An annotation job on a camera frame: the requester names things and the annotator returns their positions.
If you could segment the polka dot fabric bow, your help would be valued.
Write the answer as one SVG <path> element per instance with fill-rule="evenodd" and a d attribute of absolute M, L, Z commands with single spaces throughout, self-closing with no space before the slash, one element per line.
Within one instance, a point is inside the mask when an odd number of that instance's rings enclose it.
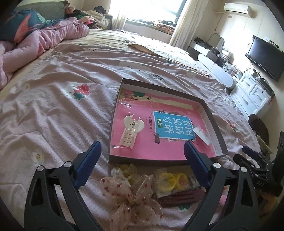
<path fill-rule="evenodd" d="M 113 206 L 110 230 L 127 230 L 131 223 L 149 226 L 163 218 L 161 205 L 153 199 L 153 184 L 153 175 L 139 177 L 132 186 L 113 177 L 100 180 L 102 194 Z"/>

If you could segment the white drawer dresser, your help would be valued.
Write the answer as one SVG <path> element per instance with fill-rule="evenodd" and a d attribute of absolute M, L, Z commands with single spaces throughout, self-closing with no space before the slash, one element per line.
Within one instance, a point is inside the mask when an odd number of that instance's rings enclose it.
<path fill-rule="evenodd" d="M 237 82 L 230 97 L 246 119 L 252 114 L 263 118 L 273 99 L 260 82 L 247 73 Z"/>

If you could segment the white vanity desk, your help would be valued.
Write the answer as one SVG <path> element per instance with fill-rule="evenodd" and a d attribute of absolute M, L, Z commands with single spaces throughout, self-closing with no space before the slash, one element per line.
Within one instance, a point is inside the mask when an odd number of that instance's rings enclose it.
<path fill-rule="evenodd" d="M 228 90 L 232 90 L 235 87 L 236 81 L 222 68 L 224 62 L 219 57 L 220 50 L 216 47 L 196 37 L 189 44 L 187 52 L 195 61 L 201 63 L 202 67 Z"/>

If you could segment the dark shallow cardboard box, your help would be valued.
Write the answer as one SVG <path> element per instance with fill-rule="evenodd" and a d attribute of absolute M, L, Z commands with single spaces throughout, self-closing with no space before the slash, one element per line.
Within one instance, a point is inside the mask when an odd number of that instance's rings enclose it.
<path fill-rule="evenodd" d="M 121 81 L 111 120 L 110 162 L 183 165 L 187 141 L 210 158 L 228 153 L 202 99 L 137 80 Z"/>

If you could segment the dark floral duvet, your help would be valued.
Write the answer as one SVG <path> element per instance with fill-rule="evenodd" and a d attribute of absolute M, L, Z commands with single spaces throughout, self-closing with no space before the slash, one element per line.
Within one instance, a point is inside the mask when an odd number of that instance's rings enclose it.
<path fill-rule="evenodd" d="M 35 30 L 54 26 L 62 20 L 47 20 L 33 9 L 13 11 L 1 26 L 1 40 L 19 44 Z"/>

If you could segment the bag of yellow rings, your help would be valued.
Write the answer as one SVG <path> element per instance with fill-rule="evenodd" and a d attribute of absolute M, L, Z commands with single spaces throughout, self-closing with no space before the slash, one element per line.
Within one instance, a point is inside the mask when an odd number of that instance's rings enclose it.
<path fill-rule="evenodd" d="M 154 173 L 155 193 L 158 198 L 199 188 L 199 183 L 189 166 L 159 168 Z"/>

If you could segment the wall mounted television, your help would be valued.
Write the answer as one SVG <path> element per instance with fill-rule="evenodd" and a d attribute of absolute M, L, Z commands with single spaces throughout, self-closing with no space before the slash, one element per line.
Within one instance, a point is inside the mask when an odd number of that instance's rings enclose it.
<path fill-rule="evenodd" d="M 269 42 L 253 36 L 253 41 L 245 56 L 271 79 L 279 81 L 283 74 L 283 52 Z"/>

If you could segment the dark red hair clip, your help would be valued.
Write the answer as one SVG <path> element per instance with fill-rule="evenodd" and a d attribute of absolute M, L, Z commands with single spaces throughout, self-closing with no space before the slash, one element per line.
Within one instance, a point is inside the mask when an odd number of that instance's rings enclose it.
<path fill-rule="evenodd" d="M 177 192 L 175 194 L 164 196 L 155 199 L 159 202 L 161 207 L 176 207 L 181 205 L 187 205 L 200 201 L 205 195 L 202 189 L 186 190 L 183 192 Z"/>

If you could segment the cream window curtain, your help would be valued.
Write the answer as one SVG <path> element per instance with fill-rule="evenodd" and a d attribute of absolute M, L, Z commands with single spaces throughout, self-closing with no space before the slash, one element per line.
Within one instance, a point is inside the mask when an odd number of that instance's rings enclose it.
<path fill-rule="evenodd" d="M 190 0 L 183 8 L 170 45 L 187 51 L 209 0 Z"/>

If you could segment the pile of clothes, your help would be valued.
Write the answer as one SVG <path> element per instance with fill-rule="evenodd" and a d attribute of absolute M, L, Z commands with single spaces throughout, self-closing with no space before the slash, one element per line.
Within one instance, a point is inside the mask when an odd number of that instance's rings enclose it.
<path fill-rule="evenodd" d="M 112 16 L 106 13 L 103 6 L 97 6 L 90 11 L 82 11 L 74 6 L 68 6 L 65 9 L 65 17 L 76 17 L 80 22 L 88 26 L 90 29 L 112 29 Z"/>

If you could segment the pink quilted blanket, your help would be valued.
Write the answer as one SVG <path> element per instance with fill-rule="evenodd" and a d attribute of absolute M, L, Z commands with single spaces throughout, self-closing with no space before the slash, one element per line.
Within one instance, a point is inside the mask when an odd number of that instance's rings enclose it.
<path fill-rule="evenodd" d="M 89 28 L 75 17 L 44 29 L 35 30 L 19 44 L 1 41 L 1 89 L 11 80 L 14 72 L 36 60 L 63 40 L 85 37 Z"/>

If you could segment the pink fluffy pompom clip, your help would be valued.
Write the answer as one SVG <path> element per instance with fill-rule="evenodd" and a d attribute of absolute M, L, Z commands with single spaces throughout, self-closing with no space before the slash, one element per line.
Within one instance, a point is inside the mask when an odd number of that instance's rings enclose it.
<path fill-rule="evenodd" d="M 222 191 L 222 195 L 221 195 L 220 200 L 219 200 L 219 205 L 221 207 L 224 207 L 224 205 L 226 203 L 228 191 L 229 191 L 229 186 L 224 186 L 223 191 Z"/>

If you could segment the clothes on window sill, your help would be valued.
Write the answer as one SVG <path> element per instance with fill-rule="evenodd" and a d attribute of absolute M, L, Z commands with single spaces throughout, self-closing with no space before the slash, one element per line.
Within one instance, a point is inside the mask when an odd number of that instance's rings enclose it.
<path fill-rule="evenodd" d="M 166 20 L 144 21 L 140 19 L 140 20 L 133 20 L 133 22 L 136 22 L 138 24 L 147 25 L 159 31 L 163 31 L 169 35 L 172 35 L 176 28 L 176 24 L 174 22 L 166 21 Z"/>

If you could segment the white air conditioner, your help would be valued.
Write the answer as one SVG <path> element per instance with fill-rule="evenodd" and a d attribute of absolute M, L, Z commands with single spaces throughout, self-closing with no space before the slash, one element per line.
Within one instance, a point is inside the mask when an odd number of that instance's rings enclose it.
<path fill-rule="evenodd" d="M 254 16 L 254 11 L 249 5 L 240 4 L 240 3 L 225 3 L 224 11 L 232 14 L 246 16 L 249 18 L 253 18 Z"/>

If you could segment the cream white claw clip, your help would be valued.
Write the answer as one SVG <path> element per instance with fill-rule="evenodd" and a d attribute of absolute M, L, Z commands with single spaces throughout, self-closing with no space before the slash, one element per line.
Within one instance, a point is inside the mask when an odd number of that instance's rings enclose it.
<path fill-rule="evenodd" d="M 129 147 L 131 150 L 134 147 L 136 136 L 144 129 L 145 123 L 139 117 L 138 120 L 133 118 L 133 114 L 124 118 L 125 129 L 121 136 L 119 144 L 124 147 Z"/>

